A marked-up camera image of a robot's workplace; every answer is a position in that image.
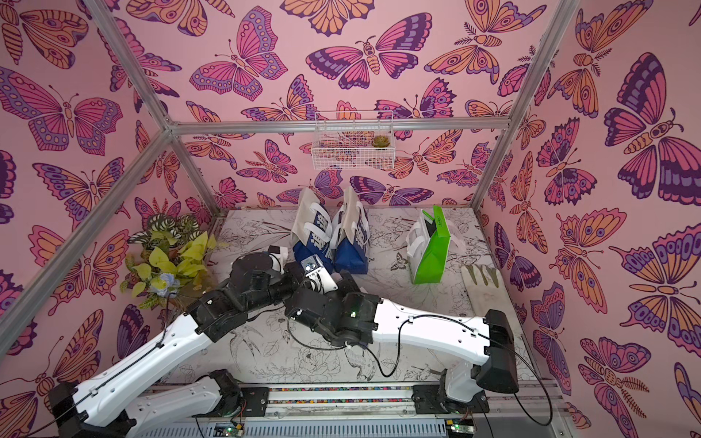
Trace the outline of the green white takeout bag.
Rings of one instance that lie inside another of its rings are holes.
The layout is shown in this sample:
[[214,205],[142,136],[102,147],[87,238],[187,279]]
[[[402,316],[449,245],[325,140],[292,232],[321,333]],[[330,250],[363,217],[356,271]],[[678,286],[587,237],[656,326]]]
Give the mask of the green white takeout bag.
[[406,238],[411,280],[415,285],[442,281],[452,235],[443,208],[421,210]]

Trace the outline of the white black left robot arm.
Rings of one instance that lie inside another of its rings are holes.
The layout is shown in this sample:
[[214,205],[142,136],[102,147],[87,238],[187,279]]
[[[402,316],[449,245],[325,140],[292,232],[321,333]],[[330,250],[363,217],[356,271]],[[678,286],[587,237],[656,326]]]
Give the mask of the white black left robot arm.
[[237,259],[228,279],[204,293],[164,331],[105,372],[49,393],[61,437],[128,437],[142,422],[137,398],[164,374],[244,325],[249,314],[289,299],[309,268],[257,252]]

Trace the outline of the blue white takeout bag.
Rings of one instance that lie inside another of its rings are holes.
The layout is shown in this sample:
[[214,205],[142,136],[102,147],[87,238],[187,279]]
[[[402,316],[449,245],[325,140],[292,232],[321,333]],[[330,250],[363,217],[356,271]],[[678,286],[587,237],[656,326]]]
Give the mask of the blue white takeout bag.
[[334,292],[338,289],[338,285],[332,278],[332,275],[328,272],[328,270],[326,270],[326,268],[324,271],[321,272],[321,280],[312,278],[308,278],[308,280],[311,283],[311,288],[314,291],[321,292],[322,294]]

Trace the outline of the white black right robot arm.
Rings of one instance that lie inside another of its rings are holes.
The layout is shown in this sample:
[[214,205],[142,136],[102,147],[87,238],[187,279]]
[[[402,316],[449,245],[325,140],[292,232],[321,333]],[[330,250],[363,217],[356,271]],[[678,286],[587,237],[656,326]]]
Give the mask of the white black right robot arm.
[[445,397],[451,401],[468,403],[481,391],[520,390],[515,337],[500,310],[472,318],[423,313],[363,292],[349,274],[329,292],[322,291],[315,277],[307,278],[284,303],[289,319],[336,349],[394,343],[397,348],[408,345],[457,358],[458,365],[447,370],[443,380]]

